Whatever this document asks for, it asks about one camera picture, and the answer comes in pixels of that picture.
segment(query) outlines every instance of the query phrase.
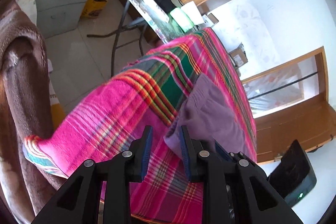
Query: green package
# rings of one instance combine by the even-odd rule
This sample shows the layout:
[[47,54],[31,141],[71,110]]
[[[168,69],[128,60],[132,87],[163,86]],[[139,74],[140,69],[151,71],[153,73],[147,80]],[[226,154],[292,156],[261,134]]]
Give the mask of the green package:
[[172,16],[173,19],[175,19],[183,32],[187,32],[195,26],[195,24],[191,21],[187,14],[181,10],[181,8],[176,7],[169,14]]

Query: cardboard box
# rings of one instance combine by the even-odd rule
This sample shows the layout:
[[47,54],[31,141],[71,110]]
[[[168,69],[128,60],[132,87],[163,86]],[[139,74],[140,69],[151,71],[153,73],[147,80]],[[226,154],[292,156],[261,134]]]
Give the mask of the cardboard box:
[[219,22],[219,20],[211,13],[208,14],[208,15],[203,15],[202,18],[204,20],[204,23],[199,25],[199,27],[201,29],[204,29],[204,28],[207,28],[207,27],[212,28],[213,26],[215,26]]
[[242,65],[246,64],[248,62],[246,53],[244,50],[244,46],[241,43],[239,47],[232,52],[229,52],[231,58],[233,59],[234,64],[240,68]]
[[238,77],[240,77],[242,74],[240,73],[239,67],[237,67],[237,65],[236,65],[235,61],[232,59],[231,55],[229,55],[229,58],[232,62],[233,68],[235,69]]

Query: blue gripper pad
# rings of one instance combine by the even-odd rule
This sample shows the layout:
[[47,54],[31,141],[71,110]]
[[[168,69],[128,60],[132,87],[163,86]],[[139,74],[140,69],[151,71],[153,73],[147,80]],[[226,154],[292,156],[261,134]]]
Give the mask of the blue gripper pad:
[[217,155],[219,155],[223,160],[234,162],[230,154],[226,152],[226,150],[221,147],[221,145],[217,141],[215,141],[215,148]]
[[149,158],[151,155],[152,142],[153,142],[153,128],[151,127],[149,129],[149,133],[148,133],[146,143],[145,143],[145,148],[144,148],[142,158],[141,158],[141,179],[142,180],[144,180],[147,174]]
[[185,176],[187,177],[188,181],[191,181],[190,158],[188,154],[187,145],[185,143],[182,127],[179,130],[179,138],[180,138],[182,161],[183,161]]

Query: black device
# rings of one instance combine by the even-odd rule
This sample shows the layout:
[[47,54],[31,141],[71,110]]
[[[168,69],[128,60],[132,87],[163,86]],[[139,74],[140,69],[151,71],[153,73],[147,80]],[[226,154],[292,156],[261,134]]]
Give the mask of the black device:
[[[243,153],[191,139],[180,129],[184,169],[190,182],[204,183],[202,224],[302,224],[268,183],[265,172]],[[142,182],[148,168],[152,127],[113,159],[86,160],[60,187],[32,224],[97,223],[103,181],[107,181],[103,224],[130,224],[129,182]]]
[[306,152],[295,140],[281,163],[269,175],[268,182],[293,207],[316,185],[317,179]]

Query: yellow bag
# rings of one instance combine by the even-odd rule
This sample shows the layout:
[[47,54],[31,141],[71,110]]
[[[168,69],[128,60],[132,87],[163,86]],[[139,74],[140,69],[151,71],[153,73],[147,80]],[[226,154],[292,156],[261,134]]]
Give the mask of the yellow bag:
[[107,3],[107,0],[87,0],[81,17],[96,18],[103,10]]

